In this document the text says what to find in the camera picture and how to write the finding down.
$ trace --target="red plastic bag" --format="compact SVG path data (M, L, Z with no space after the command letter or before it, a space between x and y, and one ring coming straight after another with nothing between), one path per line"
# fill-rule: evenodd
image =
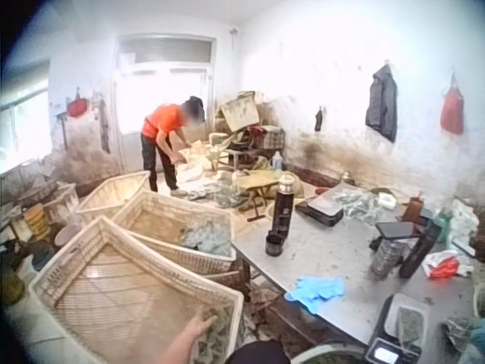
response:
M77 88L76 92L76 99L72 102L67 104L67 114L72 118L77 118L84 114L88 109L88 100L81 99L79 94L79 87Z
M452 75L452 84L448 93L445 96L443 110L441 111L441 127L453 134L463 134L463 108L464 99L458 82L456 81L455 73Z
M458 272L460 263L454 256L445 259L436 268L431 269L430 279L454 277Z

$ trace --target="plastic basket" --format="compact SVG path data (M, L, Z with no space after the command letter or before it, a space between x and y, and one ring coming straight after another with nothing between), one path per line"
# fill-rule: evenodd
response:
M40 186L36 186L26 191L21 197L19 197L17 203L25 209L32 207L38 203L45 202L45 199L50 197L54 191L58 188L56 180L50 180Z
M195 219L216 221L234 240L230 212L147 190L137 193L115 215L113 222L158 254L198 275L216 275L234 269L236 251L232 247L230 256L217 256L176 245L177 232Z
M85 224L102 215L112 218L137 192L149 189L149 174L144 171L107 179L81 202L77 214Z
M49 224L58 223L66 225L79 205L76 184L59 186L48 199L49 202L43 205Z
M240 292L159 256L104 216L79 232L29 290L91 359L115 363L156 362L200 305L218 320L192 359L224 362L243 307Z

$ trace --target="dirty wall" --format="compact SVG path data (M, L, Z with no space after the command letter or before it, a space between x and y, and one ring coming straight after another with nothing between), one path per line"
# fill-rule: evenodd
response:
M232 25L192 17L134 14L125 10L110 11L110 17L99 19L96 37L84 42L76 41L69 29L37 33L35 29L27 28L19 39L9 56L7 67L15 69L50 60L48 98L53 151L44 161L15 168L2 176L2 203L19 196L42 171L49 171L52 176L75 182L78 186L95 184L122 172L116 117L111 108L117 36L164 33L212 37L216 39L212 90L215 102L239 91L239 68L236 66L239 43L230 35ZM77 87L80 88L81 97L91 99L96 92L101 93L106 101L111 123L108 129L110 153L101 147L99 120L95 119L97 112L92 110L79 119L68 118L65 124L68 148L65 148L61 124L56 115L65 110L66 97L73 99Z
M485 203L485 8L478 2L284 2L242 26L242 87L286 131L285 161L365 186ZM372 74L398 86L394 144L365 126ZM465 132L440 128L452 71ZM326 109L314 132L319 106Z

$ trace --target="hanging cloth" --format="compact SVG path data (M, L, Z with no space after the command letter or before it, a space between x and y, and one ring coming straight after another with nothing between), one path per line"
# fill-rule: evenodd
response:
M394 143L397 133L397 85L388 64L373 77L365 124Z
M444 130L456 135L463 134L464 103L463 95L458 88L455 72L453 72L452 82L445 96L443 110L441 111L441 127Z

